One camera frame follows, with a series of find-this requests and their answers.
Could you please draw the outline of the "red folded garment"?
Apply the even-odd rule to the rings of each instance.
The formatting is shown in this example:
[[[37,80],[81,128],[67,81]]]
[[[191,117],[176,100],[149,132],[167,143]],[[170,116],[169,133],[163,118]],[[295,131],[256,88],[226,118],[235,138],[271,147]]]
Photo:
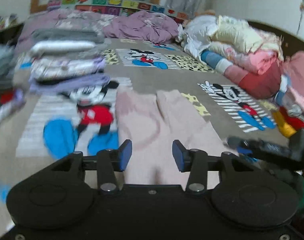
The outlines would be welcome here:
[[[296,131],[304,128],[304,122],[299,118],[289,116],[284,107],[279,107],[279,112],[284,117],[286,123],[291,125]]]

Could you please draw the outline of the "wall hanging ornament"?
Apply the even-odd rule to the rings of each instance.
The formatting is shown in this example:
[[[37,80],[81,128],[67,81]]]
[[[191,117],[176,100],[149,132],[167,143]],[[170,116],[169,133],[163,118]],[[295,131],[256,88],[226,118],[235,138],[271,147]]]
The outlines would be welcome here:
[[[301,1],[300,6],[299,6],[299,11],[300,11],[300,18],[299,18],[299,23],[298,23],[298,28],[296,31],[296,35],[299,34],[301,25],[302,25],[302,21],[303,21],[303,17],[304,17],[304,0]]]

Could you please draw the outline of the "yellow knit garment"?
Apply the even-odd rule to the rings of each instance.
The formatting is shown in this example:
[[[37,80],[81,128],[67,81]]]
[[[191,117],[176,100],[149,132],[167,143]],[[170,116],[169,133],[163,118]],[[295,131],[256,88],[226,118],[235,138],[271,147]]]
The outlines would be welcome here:
[[[286,138],[291,137],[296,133],[296,130],[286,122],[284,116],[279,111],[272,111],[272,116],[277,124],[279,132]]]

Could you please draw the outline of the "cream yellow crumpled garment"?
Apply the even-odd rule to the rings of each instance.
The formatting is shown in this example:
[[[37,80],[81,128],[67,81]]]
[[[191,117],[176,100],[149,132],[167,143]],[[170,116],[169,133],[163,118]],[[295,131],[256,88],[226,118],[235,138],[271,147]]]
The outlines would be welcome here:
[[[218,16],[216,23],[218,30],[211,36],[212,41],[230,44],[244,54],[273,51],[283,61],[282,40],[274,33],[253,28],[247,21],[229,16]]]

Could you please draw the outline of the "dark wooden bed headboard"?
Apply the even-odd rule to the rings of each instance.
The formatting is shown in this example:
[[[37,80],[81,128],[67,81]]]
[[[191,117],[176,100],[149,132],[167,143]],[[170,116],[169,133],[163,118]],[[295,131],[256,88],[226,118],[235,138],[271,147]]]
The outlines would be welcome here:
[[[249,25],[253,28],[263,30],[266,32],[274,33],[282,40],[282,50],[284,57],[293,56],[298,51],[304,51],[304,41],[300,38],[284,31],[283,29],[276,28],[269,24],[264,24],[256,21],[248,21]]]

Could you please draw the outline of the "Mickey Mouse bed sheet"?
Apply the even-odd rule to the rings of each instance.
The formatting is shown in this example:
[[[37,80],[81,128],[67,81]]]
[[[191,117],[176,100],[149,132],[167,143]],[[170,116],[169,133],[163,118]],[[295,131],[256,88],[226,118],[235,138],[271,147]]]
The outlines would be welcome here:
[[[150,50],[151,46],[141,41],[111,41],[109,49],[115,51],[118,63],[108,64],[105,71],[122,86],[131,87],[142,94],[176,89],[181,93],[195,96],[208,111],[205,120],[211,122],[221,139],[234,135],[241,138],[263,139],[280,145],[287,143],[277,128],[259,130],[249,126],[238,116],[234,104],[219,100],[202,89],[201,85],[205,81],[224,87],[232,86],[232,82],[223,75],[186,70],[174,64],[166,70],[156,67],[135,67],[123,59],[123,49],[129,48]],[[76,108],[66,99],[27,93],[25,100],[20,110],[0,124],[1,190],[9,189],[53,162],[42,141],[43,127],[48,119],[57,116],[77,119]]]

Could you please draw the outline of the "striped pink red blanket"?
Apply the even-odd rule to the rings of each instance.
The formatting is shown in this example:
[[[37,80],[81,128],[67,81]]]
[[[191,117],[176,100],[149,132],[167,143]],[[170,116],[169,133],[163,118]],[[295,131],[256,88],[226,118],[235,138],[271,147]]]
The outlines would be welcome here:
[[[200,60],[256,99],[270,98],[280,88],[281,68],[276,62],[264,74],[256,75],[207,49],[200,54]]]

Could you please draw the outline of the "pink fuzzy sweater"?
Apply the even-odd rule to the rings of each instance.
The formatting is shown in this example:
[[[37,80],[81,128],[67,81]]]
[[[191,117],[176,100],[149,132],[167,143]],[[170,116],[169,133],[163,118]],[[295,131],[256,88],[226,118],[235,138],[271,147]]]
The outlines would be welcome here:
[[[212,156],[228,151],[211,122],[178,90],[139,94],[120,87],[115,108],[119,142],[132,141],[132,155],[124,171],[127,184],[186,187],[189,173],[181,173],[176,166],[174,140]]]

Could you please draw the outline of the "pink pillow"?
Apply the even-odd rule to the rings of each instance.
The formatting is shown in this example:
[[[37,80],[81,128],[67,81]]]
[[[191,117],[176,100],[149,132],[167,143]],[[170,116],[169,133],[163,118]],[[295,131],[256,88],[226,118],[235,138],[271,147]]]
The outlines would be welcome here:
[[[287,91],[304,112],[304,51],[298,51],[283,63],[284,74],[289,78]]]

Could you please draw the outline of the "colourful alphabet foam border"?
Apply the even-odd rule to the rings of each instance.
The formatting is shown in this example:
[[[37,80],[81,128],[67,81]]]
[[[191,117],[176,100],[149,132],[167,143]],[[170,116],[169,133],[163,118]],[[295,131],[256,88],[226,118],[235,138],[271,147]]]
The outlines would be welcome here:
[[[145,10],[165,14],[178,23],[190,18],[185,12],[136,0],[49,0],[47,3],[48,11],[61,8],[92,11],[115,16],[129,16],[140,10]]]

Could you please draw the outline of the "stack of folded clothes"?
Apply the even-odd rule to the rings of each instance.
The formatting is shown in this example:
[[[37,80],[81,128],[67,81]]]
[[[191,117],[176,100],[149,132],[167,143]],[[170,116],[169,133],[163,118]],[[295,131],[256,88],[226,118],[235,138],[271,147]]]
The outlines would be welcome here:
[[[62,93],[107,85],[104,50],[110,44],[102,33],[92,30],[36,29],[22,34],[15,48],[16,64],[29,68],[32,93]]]

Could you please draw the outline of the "white crumpled garment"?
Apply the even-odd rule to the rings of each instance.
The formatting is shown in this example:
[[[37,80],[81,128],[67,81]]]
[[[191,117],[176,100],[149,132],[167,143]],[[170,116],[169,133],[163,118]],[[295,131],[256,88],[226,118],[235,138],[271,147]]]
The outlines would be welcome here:
[[[202,52],[209,47],[210,38],[218,29],[215,16],[197,16],[185,25],[178,25],[178,35],[175,40],[187,54],[201,61]]]

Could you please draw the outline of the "crumpled purple garment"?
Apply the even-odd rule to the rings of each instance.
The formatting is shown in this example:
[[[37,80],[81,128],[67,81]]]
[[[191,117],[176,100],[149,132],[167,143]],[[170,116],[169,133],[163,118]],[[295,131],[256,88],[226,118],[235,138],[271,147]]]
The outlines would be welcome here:
[[[103,33],[110,38],[170,43],[178,35],[178,24],[165,14],[141,10],[114,18]]]

